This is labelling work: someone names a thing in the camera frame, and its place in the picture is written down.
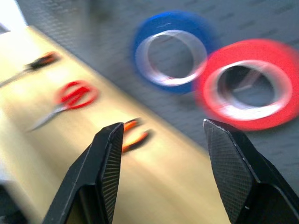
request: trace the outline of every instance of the pliers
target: pliers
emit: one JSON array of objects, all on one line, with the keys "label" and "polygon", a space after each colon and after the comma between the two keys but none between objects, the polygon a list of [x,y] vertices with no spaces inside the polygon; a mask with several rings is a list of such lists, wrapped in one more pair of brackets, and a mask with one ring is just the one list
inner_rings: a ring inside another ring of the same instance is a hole
[{"label": "pliers", "polygon": [[[124,125],[124,133],[128,132],[130,129],[139,126],[142,124],[141,118],[135,118],[133,120],[129,120]],[[142,146],[152,135],[152,131],[146,130],[144,131],[139,138],[137,138],[135,141],[126,143],[122,145],[122,153],[126,153],[128,151],[134,150]]]}]

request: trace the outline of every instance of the scissor handle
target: scissor handle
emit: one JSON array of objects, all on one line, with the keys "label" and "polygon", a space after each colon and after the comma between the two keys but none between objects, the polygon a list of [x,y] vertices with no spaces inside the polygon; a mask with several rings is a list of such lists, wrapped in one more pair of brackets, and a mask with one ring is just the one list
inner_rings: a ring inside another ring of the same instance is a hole
[{"label": "scissor handle", "polygon": [[[65,95],[66,91],[76,85],[80,85],[80,87],[78,89],[76,89],[75,91]],[[84,97],[85,94],[90,93],[91,94],[91,98],[81,104],[76,105],[76,103]],[[89,105],[90,103],[92,103],[99,95],[99,91],[97,88],[91,86],[89,83],[85,82],[85,81],[73,81],[70,82],[68,84],[66,84],[64,87],[62,87],[58,93],[57,93],[57,103],[58,104],[63,104],[66,109],[68,110],[73,110],[73,109],[78,109],[84,106]]]}]

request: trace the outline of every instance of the tape roll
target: tape roll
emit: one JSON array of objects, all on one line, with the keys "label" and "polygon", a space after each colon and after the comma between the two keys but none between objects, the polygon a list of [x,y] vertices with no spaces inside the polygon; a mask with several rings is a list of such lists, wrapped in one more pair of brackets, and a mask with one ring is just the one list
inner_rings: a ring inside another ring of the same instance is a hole
[{"label": "tape roll", "polygon": [[[159,36],[167,35],[181,40],[191,51],[193,69],[184,78],[172,78],[160,72],[149,59],[150,44]],[[207,58],[217,49],[208,23],[201,17],[186,12],[166,12],[147,19],[139,28],[134,39],[134,63],[138,74],[156,87],[173,92],[192,91],[192,81],[200,75]]]},{"label": "tape roll", "polygon": [[[245,66],[263,73],[273,86],[273,101],[254,107],[239,102],[229,93],[220,94],[220,78],[233,66]],[[201,106],[215,119],[248,131],[275,127],[299,113],[299,56],[289,46],[275,41],[237,42],[211,55],[195,85]]]}]

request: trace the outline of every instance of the orange handle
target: orange handle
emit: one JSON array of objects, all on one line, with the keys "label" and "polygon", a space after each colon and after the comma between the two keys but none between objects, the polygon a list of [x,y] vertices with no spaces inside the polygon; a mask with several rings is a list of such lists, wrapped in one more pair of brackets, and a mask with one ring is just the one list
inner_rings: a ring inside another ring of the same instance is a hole
[{"label": "orange handle", "polygon": [[44,67],[48,64],[51,64],[55,62],[58,59],[58,55],[56,52],[48,52],[44,56],[36,59],[34,62],[29,64],[29,67],[33,70],[39,69],[41,67]]},{"label": "orange handle", "polygon": [[[141,124],[140,118],[135,118],[133,120],[126,122],[125,126],[124,126],[124,133],[126,133],[129,129],[134,128],[140,124]],[[122,153],[126,153],[127,151],[136,149],[136,148],[140,147],[141,145],[143,145],[147,141],[147,139],[150,137],[151,133],[152,133],[151,130],[147,130],[144,133],[142,133],[136,140],[134,140],[130,143],[124,144],[122,146]]]}]

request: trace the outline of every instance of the red scissors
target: red scissors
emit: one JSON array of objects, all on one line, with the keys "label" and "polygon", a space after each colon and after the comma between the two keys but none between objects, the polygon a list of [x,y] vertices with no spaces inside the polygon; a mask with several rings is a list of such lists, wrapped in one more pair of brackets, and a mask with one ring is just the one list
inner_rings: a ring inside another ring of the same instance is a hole
[{"label": "red scissors", "polygon": [[[68,89],[77,86],[78,88],[74,91],[67,93]],[[87,101],[78,104],[78,102],[88,94],[89,98]],[[44,124],[46,124],[49,120],[51,120],[54,116],[59,114],[62,111],[66,110],[74,110],[84,106],[91,104],[99,95],[99,91],[97,88],[91,86],[89,83],[85,81],[74,81],[66,84],[62,87],[56,95],[56,107],[55,109],[49,113],[45,118],[41,119],[37,122],[33,127],[29,129],[29,131],[33,131],[35,129],[40,128]]]}]

